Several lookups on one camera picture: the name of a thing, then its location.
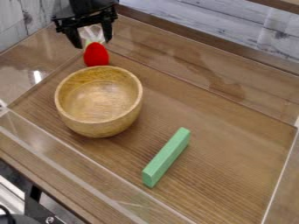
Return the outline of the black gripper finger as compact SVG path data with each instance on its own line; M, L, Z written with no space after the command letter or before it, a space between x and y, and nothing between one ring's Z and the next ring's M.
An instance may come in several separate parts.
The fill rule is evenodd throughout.
M73 44L73 46L76 48L81 49L82 45L81 45L80 34L78 34L77 29L73 27L65 27L64 34L66 35L68 40Z
M105 42L108 43L109 40L112 39L112 31L113 31L110 19L101 21L101 29L102 29Z

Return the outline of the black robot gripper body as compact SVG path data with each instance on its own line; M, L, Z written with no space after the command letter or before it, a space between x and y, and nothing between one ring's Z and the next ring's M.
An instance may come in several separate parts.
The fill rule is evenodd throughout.
M64 5L50 17L56 31L64 32L65 27L80 28L86 25L101 24L102 20L117 19L116 6L118 0L54 0Z

